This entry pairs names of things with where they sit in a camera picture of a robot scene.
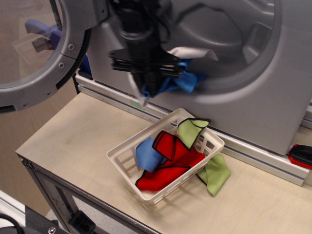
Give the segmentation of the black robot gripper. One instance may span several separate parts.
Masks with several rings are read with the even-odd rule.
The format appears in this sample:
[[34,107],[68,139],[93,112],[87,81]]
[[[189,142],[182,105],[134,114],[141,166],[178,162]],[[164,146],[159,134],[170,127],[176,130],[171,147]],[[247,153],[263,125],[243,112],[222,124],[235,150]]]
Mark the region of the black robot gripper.
[[166,52],[158,40],[126,40],[123,49],[112,50],[109,57],[115,70],[131,72],[139,91],[154,97],[161,88],[163,77],[179,78],[180,58]]

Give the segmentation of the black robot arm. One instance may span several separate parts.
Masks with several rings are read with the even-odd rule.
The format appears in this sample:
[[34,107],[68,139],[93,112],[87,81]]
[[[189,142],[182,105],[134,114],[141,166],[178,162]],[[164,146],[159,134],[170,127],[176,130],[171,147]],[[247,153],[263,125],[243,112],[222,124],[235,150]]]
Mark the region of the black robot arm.
[[126,47],[110,52],[114,70],[129,72],[143,95],[155,96],[166,78],[179,78],[180,59],[162,47],[156,15],[157,0],[112,0],[110,5],[118,17],[120,35]]

